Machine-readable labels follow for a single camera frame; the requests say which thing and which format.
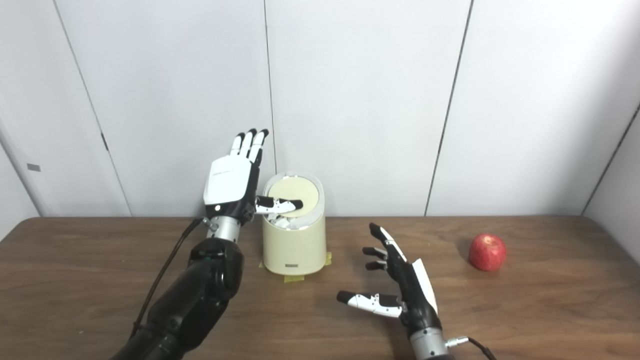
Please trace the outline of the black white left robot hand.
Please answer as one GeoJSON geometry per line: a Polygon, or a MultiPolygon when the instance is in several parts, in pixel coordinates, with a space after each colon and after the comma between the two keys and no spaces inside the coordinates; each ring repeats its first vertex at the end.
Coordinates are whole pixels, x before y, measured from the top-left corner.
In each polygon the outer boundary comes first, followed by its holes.
{"type": "Polygon", "coordinates": [[[230,153],[211,163],[203,192],[209,219],[228,217],[241,226],[255,215],[288,214],[304,207],[301,199],[258,195],[263,145],[269,130],[250,129],[234,137],[230,153]]]}

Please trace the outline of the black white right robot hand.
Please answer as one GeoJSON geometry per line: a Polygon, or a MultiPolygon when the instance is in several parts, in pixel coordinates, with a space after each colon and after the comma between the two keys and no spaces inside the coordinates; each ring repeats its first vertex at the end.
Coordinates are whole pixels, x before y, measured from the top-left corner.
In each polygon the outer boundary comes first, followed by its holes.
{"type": "Polygon", "coordinates": [[[400,319],[409,337],[430,328],[443,330],[434,289],[422,259],[407,260],[397,241],[378,224],[371,222],[369,230],[382,248],[362,248],[364,255],[377,258],[366,263],[365,268],[386,272],[398,285],[400,294],[339,291],[336,300],[364,312],[400,319]]]}

